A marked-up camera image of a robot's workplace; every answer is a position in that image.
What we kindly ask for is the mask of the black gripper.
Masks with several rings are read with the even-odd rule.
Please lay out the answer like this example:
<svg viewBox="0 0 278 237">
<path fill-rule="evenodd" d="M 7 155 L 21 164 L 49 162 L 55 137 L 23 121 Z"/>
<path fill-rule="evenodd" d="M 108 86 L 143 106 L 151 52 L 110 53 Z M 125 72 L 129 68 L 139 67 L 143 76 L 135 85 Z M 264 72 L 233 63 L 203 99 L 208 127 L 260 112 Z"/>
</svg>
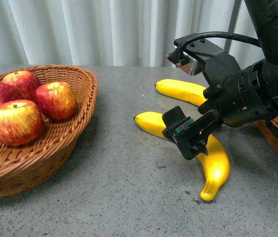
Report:
<svg viewBox="0 0 278 237">
<path fill-rule="evenodd" d="M 204 63 L 203 75 L 209 87 L 207 99 L 199 107 L 203 115 L 197 120 L 185 116 L 179 106 L 164 113 L 163 136 L 174 143 L 186 160 L 203 153 L 208 155 L 210 134 L 223 122 L 231 127 L 277 116 L 277 106 L 263 81 L 264 60 L 241 69 L 235 58 L 220 53 Z"/>
</svg>

